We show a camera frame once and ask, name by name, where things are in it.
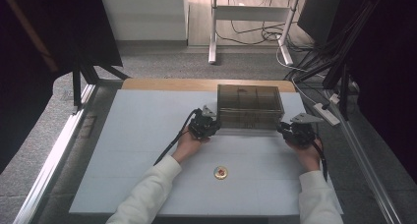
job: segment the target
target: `wooden table edge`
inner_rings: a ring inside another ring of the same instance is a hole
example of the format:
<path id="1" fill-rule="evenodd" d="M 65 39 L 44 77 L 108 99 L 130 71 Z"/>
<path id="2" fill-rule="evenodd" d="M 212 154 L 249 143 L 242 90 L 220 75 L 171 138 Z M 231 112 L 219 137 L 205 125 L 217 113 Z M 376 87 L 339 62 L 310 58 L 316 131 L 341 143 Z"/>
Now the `wooden table edge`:
<path id="1" fill-rule="evenodd" d="M 206 79 L 127 79 L 121 89 L 217 91 L 218 84 L 269 85 L 279 92 L 296 92 L 290 81 Z"/>

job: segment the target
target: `metal rail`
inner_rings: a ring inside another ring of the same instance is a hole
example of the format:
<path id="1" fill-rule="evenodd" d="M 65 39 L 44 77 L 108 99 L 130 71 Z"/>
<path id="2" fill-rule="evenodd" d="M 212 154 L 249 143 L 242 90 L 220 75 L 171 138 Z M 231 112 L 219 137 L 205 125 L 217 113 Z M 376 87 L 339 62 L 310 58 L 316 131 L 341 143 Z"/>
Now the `metal rail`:
<path id="1" fill-rule="evenodd" d="M 55 170 L 60 163 L 61 158 L 63 157 L 68 147 L 68 144 L 71 141 L 72 135 L 79 123 L 82 121 L 86 108 L 89 104 L 89 99 L 94 90 L 94 84 L 88 84 L 84 89 L 82 96 L 83 105 L 81 109 L 75 115 L 71 115 L 65 124 L 65 127 L 59 135 L 58 140 L 53 145 L 51 152 L 43 164 L 43 167 L 40 170 L 36 181 L 31 187 L 30 192 L 21 207 L 21 210 L 16 216 L 16 219 L 13 222 L 14 224 L 27 224 L 30 223 L 33 219 L 43 198 L 43 195 L 45 194 L 46 188 L 48 187 L 49 182 L 52 179 Z"/>
<path id="2" fill-rule="evenodd" d="M 330 98 L 330 94 L 327 90 L 325 90 L 325 95 L 327 98 Z M 375 195 L 375 199 L 377 200 L 377 203 L 380 206 L 381 212 L 386 218 L 387 223 L 401 224 L 402 222 L 397 214 L 397 211 L 395 210 L 392 200 L 390 199 L 385 186 L 375 172 L 375 169 L 372 166 L 368 156 L 366 155 L 362 144 L 358 140 L 355 131 L 352 129 L 352 126 L 348 121 L 343 120 L 343 116 L 334 104 L 331 104 L 330 107 L 336 117 L 340 119 L 340 125 L 347 139 L 347 142 L 352 149 L 353 155 L 358 161 L 359 167 L 368 182 L 369 188 Z"/>

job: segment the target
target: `human hand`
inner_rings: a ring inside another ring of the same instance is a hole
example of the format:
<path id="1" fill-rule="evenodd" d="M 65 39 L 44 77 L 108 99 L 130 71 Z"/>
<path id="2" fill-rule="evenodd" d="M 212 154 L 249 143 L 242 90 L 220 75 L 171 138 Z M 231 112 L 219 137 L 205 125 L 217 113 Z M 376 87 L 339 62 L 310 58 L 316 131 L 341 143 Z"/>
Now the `human hand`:
<path id="1" fill-rule="evenodd" d="M 183 162 L 191 155 L 199 151 L 203 143 L 209 142 L 209 138 L 196 139 L 193 134 L 188 131 L 188 126 L 182 132 L 183 135 L 178 140 L 178 145 L 172 157 L 177 160 L 178 163 Z"/>
<path id="2" fill-rule="evenodd" d="M 320 170 L 320 156 L 316 149 L 311 145 L 307 148 L 300 148 L 299 146 L 285 141 L 288 146 L 297 152 L 298 160 L 301 165 L 307 170 L 307 172 Z M 320 149 L 323 149 L 322 142 L 318 139 L 315 139 L 314 142 L 319 146 Z"/>

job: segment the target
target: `white sleeve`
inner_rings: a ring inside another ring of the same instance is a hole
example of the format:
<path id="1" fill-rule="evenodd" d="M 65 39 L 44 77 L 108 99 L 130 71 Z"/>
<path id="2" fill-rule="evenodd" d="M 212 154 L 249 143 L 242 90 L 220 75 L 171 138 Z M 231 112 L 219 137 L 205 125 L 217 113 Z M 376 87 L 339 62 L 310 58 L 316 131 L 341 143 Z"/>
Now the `white sleeve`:
<path id="1" fill-rule="evenodd" d="M 337 197 L 325 181 L 322 171 L 308 172 L 300 176 L 300 220 L 302 224 L 343 223 L 336 208 Z"/>
<path id="2" fill-rule="evenodd" d="M 165 156 L 145 173 L 130 195 L 119 204 L 106 223 L 148 224 L 165 203 L 172 181 L 181 172 L 181 166 L 171 156 Z"/>

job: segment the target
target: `gray floor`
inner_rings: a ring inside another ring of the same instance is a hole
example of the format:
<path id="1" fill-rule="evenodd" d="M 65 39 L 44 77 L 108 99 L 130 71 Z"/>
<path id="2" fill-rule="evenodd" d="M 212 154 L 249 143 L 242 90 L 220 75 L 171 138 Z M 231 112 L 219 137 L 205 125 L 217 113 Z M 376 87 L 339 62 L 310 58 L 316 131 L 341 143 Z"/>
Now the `gray floor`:
<path id="1" fill-rule="evenodd" d="M 134 78 L 196 78 L 280 80 L 289 71 L 277 64 L 274 49 L 219 49 L 219 63 L 208 64 L 206 48 L 178 46 L 138 47 L 121 45 L 125 68 Z M 300 61 L 305 53 L 294 53 Z M 102 78 L 114 79 L 99 70 Z M 312 78 L 313 84 L 320 78 Z M 108 216 L 79 216 L 68 209 L 87 169 L 95 143 L 121 82 L 104 81 L 93 97 L 87 118 L 79 126 L 64 163 L 54 177 L 52 186 L 32 223 L 104 223 Z M 310 89 L 303 91 L 314 99 L 321 97 Z M 71 75 L 57 80 L 54 95 L 17 156 L 0 176 L 0 223 L 12 223 L 31 185 L 56 141 L 72 110 Z M 404 223 L 417 223 L 417 188 L 390 149 L 360 113 L 356 96 L 350 96 L 349 116 L 378 175 L 386 186 Z M 362 172 L 347 145 L 340 128 L 319 124 L 320 135 L 326 143 L 328 167 L 336 193 L 344 210 L 345 223 L 386 223 L 377 202 L 369 190 Z M 298 223 L 297 216 L 274 218 L 157 218 L 155 223 Z"/>

